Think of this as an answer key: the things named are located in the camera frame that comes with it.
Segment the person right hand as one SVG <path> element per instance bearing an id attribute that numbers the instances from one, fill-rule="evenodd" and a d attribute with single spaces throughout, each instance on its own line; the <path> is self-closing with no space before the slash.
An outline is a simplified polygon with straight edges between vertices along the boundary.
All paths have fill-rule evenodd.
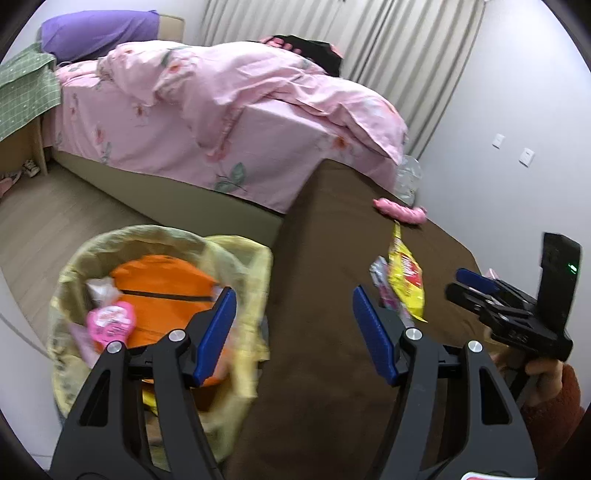
<path id="1" fill-rule="evenodd" d="M 509 369 L 517 364 L 518 352 L 507 349 L 504 352 L 493 353 L 491 358 L 502 375 L 506 376 Z M 530 379 L 517 402 L 520 407 L 537 407 L 560 394 L 563 387 L 563 362 L 537 358 L 529 361 L 523 370 Z"/>

